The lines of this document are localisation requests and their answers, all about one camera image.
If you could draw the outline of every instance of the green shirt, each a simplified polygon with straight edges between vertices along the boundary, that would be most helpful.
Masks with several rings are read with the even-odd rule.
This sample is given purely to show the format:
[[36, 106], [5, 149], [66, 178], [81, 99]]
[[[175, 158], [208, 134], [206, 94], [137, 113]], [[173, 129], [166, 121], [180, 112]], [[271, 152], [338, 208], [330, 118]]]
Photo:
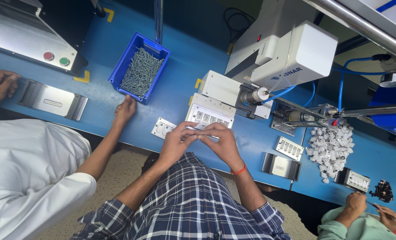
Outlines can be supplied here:
[[339, 207], [328, 211], [318, 226], [317, 240], [396, 240], [396, 235], [367, 213], [361, 214], [347, 229], [334, 219], [343, 211]]

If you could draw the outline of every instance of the pile of white plastic parts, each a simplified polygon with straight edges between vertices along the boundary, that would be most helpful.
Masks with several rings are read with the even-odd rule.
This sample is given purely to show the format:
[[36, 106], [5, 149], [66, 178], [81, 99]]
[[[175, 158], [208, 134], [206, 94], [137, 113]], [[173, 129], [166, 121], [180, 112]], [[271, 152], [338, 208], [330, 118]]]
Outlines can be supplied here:
[[309, 159], [318, 163], [321, 177], [324, 183], [329, 183], [330, 178], [334, 178], [339, 171], [343, 170], [344, 164], [349, 154], [353, 153], [352, 130], [346, 119], [340, 118], [336, 130], [329, 128], [314, 127], [309, 139], [311, 148], [306, 148], [306, 153], [311, 156]]

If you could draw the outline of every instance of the blue tube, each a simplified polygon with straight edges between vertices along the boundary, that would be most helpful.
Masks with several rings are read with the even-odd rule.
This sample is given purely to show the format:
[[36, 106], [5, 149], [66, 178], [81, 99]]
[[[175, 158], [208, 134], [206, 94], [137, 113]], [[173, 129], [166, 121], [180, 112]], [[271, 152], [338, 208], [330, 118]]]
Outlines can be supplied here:
[[[343, 70], [346, 70], [346, 67], [348, 66], [349, 63], [351, 62], [357, 62], [357, 61], [372, 61], [373, 58], [352, 58], [348, 61], [345, 62], [343, 66]], [[338, 111], [342, 111], [342, 94], [343, 94], [343, 79], [344, 79], [344, 71], [342, 71], [342, 76], [340, 78], [340, 90], [339, 90], [339, 105], [338, 105]]]
[[342, 70], [342, 69], [338, 69], [338, 68], [331, 68], [334, 71], [339, 71], [339, 72], [343, 72], [346, 74], [357, 74], [357, 75], [385, 75], [387, 74], [386, 72], [379, 72], [379, 73], [365, 73], [365, 72], [355, 72], [355, 71], [350, 71], [350, 70]]
[[291, 87], [287, 88], [285, 91], [281, 92], [280, 94], [277, 94], [277, 95], [275, 95], [275, 96], [273, 96], [273, 97], [270, 97], [270, 98], [266, 99], [265, 101], [262, 101], [261, 103], [262, 103], [262, 104], [265, 104], [266, 102], [268, 102], [268, 101], [270, 101], [270, 100], [274, 100], [275, 98], [277, 98], [277, 97], [279, 97], [279, 96], [282, 96], [282, 95], [286, 94], [287, 92], [291, 91], [295, 86], [296, 86], [296, 85], [291, 86]]
[[313, 96], [315, 96], [315, 82], [312, 81], [312, 85], [313, 85], [313, 93], [312, 93], [312, 96], [310, 97], [309, 101], [307, 101], [307, 103], [305, 103], [305, 104], [303, 105], [303, 107], [306, 107], [306, 106], [312, 101]]

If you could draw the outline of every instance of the red thread bracelet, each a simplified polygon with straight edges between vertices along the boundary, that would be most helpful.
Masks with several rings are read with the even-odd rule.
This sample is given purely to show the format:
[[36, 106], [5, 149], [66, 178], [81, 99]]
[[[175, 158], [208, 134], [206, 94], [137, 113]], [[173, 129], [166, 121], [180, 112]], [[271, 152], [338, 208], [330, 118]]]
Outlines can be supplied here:
[[233, 175], [238, 175], [238, 174], [241, 174], [243, 171], [245, 171], [245, 169], [247, 169], [246, 164], [244, 164], [244, 168], [239, 170], [238, 172], [232, 172], [232, 170], [231, 170], [230, 173], [232, 173]]

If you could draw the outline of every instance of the green button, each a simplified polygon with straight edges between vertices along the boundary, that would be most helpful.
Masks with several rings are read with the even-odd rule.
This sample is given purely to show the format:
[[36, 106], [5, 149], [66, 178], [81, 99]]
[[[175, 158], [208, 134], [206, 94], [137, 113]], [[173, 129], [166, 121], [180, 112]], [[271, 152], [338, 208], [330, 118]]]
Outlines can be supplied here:
[[68, 66], [68, 65], [70, 64], [70, 61], [69, 61], [68, 58], [61, 58], [61, 59], [59, 60], [59, 63], [60, 63], [60, 65], [66, 67], [66, 66]]

